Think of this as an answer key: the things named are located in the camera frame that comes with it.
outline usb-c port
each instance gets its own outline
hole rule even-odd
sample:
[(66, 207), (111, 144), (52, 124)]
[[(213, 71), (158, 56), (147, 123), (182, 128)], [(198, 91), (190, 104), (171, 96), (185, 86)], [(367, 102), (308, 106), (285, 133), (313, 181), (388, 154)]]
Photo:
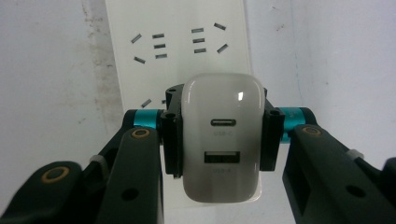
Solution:
[(210, 121), (212, 126), (235, 126), (235, 119), (212, 119)]

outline usb-a port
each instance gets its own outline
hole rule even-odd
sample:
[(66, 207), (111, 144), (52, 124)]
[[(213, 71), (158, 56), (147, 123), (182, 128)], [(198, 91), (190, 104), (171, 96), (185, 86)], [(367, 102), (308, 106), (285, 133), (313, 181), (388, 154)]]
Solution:
[(238, 151), (206, 151), (205, 163), (239, 163)]

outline white power strip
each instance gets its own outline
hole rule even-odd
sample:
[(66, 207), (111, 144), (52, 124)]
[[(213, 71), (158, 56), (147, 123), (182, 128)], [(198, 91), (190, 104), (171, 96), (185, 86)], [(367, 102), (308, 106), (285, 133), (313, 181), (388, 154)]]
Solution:
[(199, 73), (251, 74), (243, 0), (107, 0), (123, 109)]

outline cyan band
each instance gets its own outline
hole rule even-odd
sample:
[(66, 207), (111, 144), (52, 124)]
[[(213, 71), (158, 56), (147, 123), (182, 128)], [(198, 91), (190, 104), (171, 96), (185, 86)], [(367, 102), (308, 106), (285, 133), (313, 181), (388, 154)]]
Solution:
[(157, 129), (158, 110), (137, 110), (134, 114), (134, 126)]
[(285, 122), (283, 124), (283, 136), (281, 143), (290, 143), (289, 132), (299, 124), (305, 124), (305, 116), (299, 107), (280, 107), (285, 114)]

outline charger casing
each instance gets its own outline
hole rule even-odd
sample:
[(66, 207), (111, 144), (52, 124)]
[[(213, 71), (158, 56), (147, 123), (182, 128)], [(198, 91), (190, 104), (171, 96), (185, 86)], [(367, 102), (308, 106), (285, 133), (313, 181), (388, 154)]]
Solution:
[(243, 74), (201, 74), (183, 88), (183, 186), (201, 203), (239, 203), (256, 192), (265, 95)]

